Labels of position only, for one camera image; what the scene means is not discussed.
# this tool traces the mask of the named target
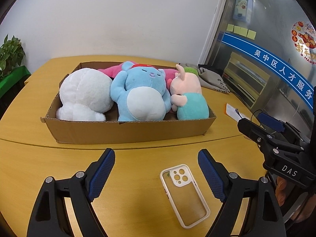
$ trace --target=white wall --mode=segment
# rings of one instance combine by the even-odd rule
[[[22,40],[34,72],[50,58],[134,55],[198,63],[220,0],[17,0],[0,40]]]

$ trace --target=wooden table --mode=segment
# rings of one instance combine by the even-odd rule
[[[241,113],[251,113],[233,94],[203,89],[217,119],[206,135],[166,141],[112,145],[58,144],[40,117],[45,116],[58,92],[59,81],[79,62],[126,61],[174,66],[173,62],[124,56],[80,56],[50,60],[35,72],[0,121],[0,211],[18,237],[26,236],[30,214],[47,176],[71,177],[96,161],[105,148],[115,150],[116,163],[100,197],[92,203],[110,237],[205,236],[221,203],[214,198],[197,163],[206,148],[215,160],[241,177],[258,179],[265,174],[263,155],[257,145],[238,132],[237,123],[224,114],[225,103]],[[163,190],[159,173],[187,164],[211,215],[192,229],[180,226]],[[81,236],[69,199],[70,221]],[[238,234],[245,215],[243,203],[233,234]]]

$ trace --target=phone case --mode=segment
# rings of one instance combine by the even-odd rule
[[[160,179],[182,227],[192,228],[210,215],[210,209],[187,165],[163,170]]]

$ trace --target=blue plush bear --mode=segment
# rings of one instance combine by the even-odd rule
[[[164,70],[130,61],[114,78],[111,98],[118,105],[118,121],[163,120],[171,109]]]

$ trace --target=plush toy's white belly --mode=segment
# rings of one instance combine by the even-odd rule
[[[166,113],[161,94],[151,87],[132,89],[126,102],[130,113],[140,121],[159,120]]]

